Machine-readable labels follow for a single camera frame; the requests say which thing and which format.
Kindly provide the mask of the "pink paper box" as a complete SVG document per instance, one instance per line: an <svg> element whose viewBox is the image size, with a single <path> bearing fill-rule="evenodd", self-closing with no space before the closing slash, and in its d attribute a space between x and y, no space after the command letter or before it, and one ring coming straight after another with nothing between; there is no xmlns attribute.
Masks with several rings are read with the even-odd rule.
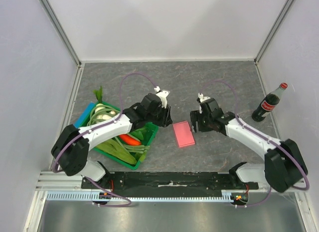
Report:
<svg viewBox="0 0 319 232"><path fill-rule="evenodd" d="M174 123L173 130L179 148L195 145L195 140L187 121Z"/></svg>

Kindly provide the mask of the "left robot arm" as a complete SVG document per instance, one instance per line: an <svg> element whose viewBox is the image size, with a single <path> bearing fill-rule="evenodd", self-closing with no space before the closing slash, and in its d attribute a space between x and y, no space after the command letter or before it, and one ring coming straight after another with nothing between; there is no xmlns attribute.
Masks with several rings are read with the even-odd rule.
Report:
<svg viewBox="0 0 319 232"><path fill-rule="evenodd" d="M149 93L140 103L124 109L115 118L95 125L80 128L72 124L66 126L51 149L55 159L53 172L57 173L56 166L60 166L69 177L81 175L90 178L99 189L107 187L110 181L107 170L101 163L88 159L89 151L109 139L141 129L148 123L159 127L171 125L168 95L167 90Z"/></svg>

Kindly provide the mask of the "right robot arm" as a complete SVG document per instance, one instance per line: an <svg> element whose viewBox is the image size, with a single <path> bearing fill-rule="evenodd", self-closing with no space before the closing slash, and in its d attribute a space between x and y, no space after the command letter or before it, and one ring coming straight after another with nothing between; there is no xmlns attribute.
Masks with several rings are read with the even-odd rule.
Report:
<svg viewBox="0 0 319 232"><path fill-rule="evenodd" d="M242 162L233 167L228 183L239 189L247 182L268 184L279 193L297 188L304 181L304 190L310 187L308 170L295 141L268 136L249 126L232 112L224 113L214 98L199 94L199 109L190 112L194 132L215 131L235 139L263 159L261 164Z"/></svg>

